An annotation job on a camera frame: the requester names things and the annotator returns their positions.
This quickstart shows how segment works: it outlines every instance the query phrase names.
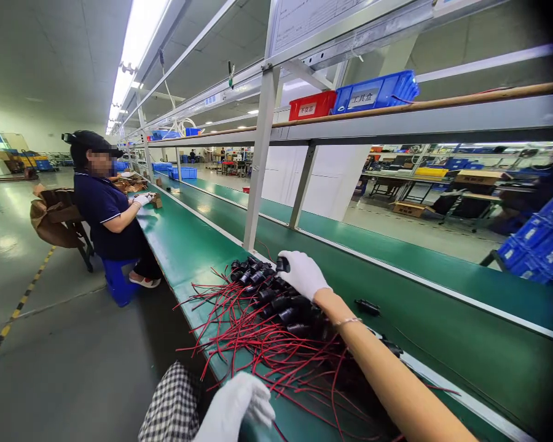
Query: stool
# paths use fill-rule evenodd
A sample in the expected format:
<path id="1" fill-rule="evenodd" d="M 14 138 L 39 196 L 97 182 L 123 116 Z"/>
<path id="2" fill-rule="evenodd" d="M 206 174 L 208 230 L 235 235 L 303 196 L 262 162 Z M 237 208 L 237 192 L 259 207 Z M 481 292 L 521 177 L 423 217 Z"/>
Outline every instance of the stool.
<path id="1" fill-rule="evenodd" d="M 129 264 L 135 264 L 139 259 L 127 261 L 111 261 L 101 258 L 104 266 L 104 277 L 106 286 L 119 307 L 125 307 L 131 302 L 131 296 L 139 288 L 138 284 L 129 282 L 123 275 L 123 267 Z"/>

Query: shoe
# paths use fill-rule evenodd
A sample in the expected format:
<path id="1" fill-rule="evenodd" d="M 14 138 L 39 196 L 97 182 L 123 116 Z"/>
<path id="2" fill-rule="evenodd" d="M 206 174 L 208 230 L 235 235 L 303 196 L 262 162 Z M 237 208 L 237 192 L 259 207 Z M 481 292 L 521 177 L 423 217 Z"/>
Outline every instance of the shoe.
<path id="1" fill-rule="evenodd" d="M 160 285 L 161 281 L 162 281 L 161 279 L 149 279 L 149 278 L 144 278 L 141 281 L 137 281 L 136 279 L 132 279 L 131 277 L 129 277 L 129 282 L 142 285 L 146 289 L 155 289 L 158 285 Z"/>

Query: woman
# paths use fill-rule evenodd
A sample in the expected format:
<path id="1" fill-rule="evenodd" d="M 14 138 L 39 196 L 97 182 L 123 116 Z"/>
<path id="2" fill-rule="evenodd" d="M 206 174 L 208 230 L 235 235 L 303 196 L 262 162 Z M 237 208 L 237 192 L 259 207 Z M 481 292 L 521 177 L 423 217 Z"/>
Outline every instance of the woman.
<path id="1" fill-rule="evenodd" d="M 107 177 L 113 175 L 113 161 L 123 155 L 92 131 L 76 131 L 61 138 L 71 145 L 74 160 L 74 193 L 80 214 L 90 226 L 95 252 L 103 259 L 139 259 L 129 281 L 153 289 L 162 271 L 137 220 L 137 212 L 153 199 L 142 193 L 127 197 Z"/>

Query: white glove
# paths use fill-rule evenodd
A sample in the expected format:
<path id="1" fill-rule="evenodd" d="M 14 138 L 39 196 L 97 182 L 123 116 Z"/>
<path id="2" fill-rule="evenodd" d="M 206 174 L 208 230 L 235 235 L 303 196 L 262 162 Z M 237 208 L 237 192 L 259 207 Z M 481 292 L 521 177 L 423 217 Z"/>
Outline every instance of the white glove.
<path id="1" fill-rule="evenodd" d="M 193 442 L 237 442 L 244 416 L 270 427 L 275 411 L 270 391 L 260 379 L 238 373 L 215 394 Z"/>
<path id="2" fill-rule="evenodd" d="M 139 195 L 135 195 L 133 197 L 133 203 L 139 203 L 140 207 L 145 206 L 146 204 L 149 204 L 154 199 L 153 193 L 140 193 Z"/>
<path id="3" fill-rule="evenodd" d="M 278 255 L 287 258 L 291 271 L 279 272 L 277 276 L 291 284 L 305 298 L 313 301 L 315 292 L 319 289 L 331 288 L 318 265 L 305 253 L 283 250 Z"/>

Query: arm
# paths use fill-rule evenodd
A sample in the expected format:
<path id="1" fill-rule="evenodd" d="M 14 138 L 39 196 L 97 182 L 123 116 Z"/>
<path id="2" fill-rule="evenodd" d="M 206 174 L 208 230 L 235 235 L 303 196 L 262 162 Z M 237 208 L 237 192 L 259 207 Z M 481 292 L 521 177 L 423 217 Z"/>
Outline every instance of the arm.
<path id="1" fill-rule="evenodd" d="M 103 225 L 113 233 L 121 233 L 125 227 L 131 224 L 131 221 L 137 216 L 137 212 L 141 209 L 141 206 L 152 201 L 152 195 L 149 193 L 142 193 L 135 196 L 132 199 L 129 208 L 120 215 L 105 221 Z"/>
<path id="2" fill-rule="evenodd" d="M 318 265 L 306 254 L 281 252 L 290 272 L 278 275 L 315 302 L 333 324 L 355 314 L 327 285 Z M 476 439 L 371 331 L 360 322 L 337 327 L 387 413 L 410 442 L 475 442 Z"/>

